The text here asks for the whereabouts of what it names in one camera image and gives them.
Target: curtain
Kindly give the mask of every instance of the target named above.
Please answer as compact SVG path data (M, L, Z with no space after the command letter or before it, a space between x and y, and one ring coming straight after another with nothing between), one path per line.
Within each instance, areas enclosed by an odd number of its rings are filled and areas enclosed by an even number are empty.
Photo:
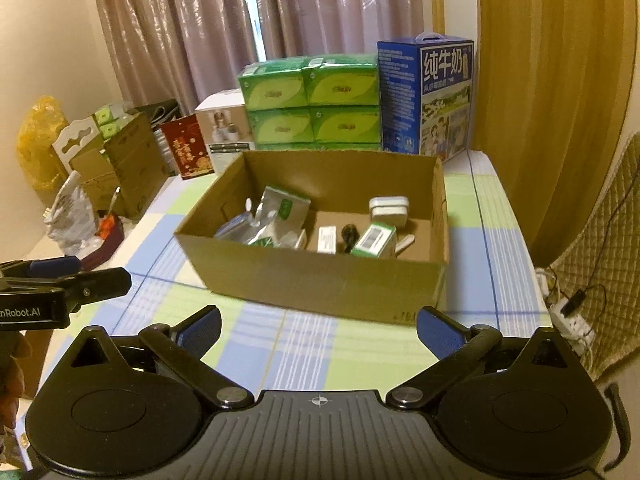
M424 30L422 0L258 0L267 58L375 52Z
M636 0L479 0L472 147L500 177L537 266L591 213L618 143Z
M256 61L245 0L96 0L125 99L191 112Z

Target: power strip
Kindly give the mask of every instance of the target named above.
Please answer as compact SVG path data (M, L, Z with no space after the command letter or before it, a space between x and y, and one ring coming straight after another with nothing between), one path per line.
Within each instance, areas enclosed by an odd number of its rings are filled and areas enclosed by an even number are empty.
M581 357L587 350L587 345L593 344L596 333L595 330L591 330L591 325L580 314L569 317L562 314L562 308L567 303L567 298L561 298L549 309L549 316L558 332L569 341L578 357Z

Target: yellow plastic bag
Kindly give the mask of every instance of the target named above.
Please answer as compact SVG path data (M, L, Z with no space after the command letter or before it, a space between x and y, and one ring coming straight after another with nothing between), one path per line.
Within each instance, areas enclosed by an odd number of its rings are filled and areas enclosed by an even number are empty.
M51 144L68 126L60 102L50 96L38 99L20 126L15 151L24 176L41 198L60 190L67 173Z

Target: table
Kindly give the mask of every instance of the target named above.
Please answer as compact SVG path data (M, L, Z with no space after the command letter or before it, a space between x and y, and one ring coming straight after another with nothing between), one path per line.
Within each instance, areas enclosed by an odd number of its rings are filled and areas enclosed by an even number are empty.
M173 232L215 177L179 178L156 197L110 266L132 275L130 292L85 306L56 331L44 380L82 327L130 335L153 322L176 324L206 304L219 307L223 333L203 361L257 395L293 390L388 389L436 358L415 329L336 319L226 298L207 291ZM551 326L515 216L488 158L463 152L445 164L450 225L447 298L441 309L465 325L507 336Z

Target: red box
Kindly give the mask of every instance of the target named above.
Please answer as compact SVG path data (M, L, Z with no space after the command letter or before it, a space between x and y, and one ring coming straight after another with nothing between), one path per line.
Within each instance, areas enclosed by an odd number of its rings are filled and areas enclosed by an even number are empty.
M160 129L174 154L183 179L213 173L211 159L195 115L161 124Z

